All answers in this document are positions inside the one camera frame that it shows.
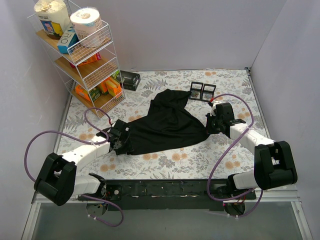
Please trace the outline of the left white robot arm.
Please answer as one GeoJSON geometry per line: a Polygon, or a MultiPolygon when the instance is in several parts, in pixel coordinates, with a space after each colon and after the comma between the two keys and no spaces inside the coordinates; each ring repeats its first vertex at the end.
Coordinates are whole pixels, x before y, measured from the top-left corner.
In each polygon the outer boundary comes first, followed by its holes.
{"type": "Polygon", "coordinates": [[[110,128],[98,132],[88,144],[61,155],[54,152],[49,154],[33,188],[57,206],[81,195],[101,200],[107,195],[107,181],[95,173],[79,176],[79,172],[98,157],[112,151],[117,154],[126,153],[130,148],[129,124],[117,120],[110,128]]]}

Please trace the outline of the black t-shirt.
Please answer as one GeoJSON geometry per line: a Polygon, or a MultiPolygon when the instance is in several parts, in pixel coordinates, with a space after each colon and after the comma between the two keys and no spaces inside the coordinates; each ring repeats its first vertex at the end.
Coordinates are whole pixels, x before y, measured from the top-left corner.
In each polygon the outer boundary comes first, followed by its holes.
{"type": "Polygon", "coordinates": [[[127,154],[143,155],[205,141],[210,135],[204,124],[185,109],[190,94],[170,89],[158,93],[147,115],[129,123],[131,150],[127,154]]]}

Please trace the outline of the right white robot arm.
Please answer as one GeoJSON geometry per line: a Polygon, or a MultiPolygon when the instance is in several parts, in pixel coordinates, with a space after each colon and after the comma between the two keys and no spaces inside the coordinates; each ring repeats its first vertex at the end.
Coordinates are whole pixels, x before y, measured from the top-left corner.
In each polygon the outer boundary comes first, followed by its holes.
{"type": "Polygon", "coordinates": [[[250,129],[242,119],[235,119],[230,103],[210,102],[206,115],[208,134],[223,134],[253,154],[253,169],[230,175],[226,181],[227,195],[237,199],[245,190],[293,185],[298,174],[291,147],[286,141],[274,141],[250,129]]]}

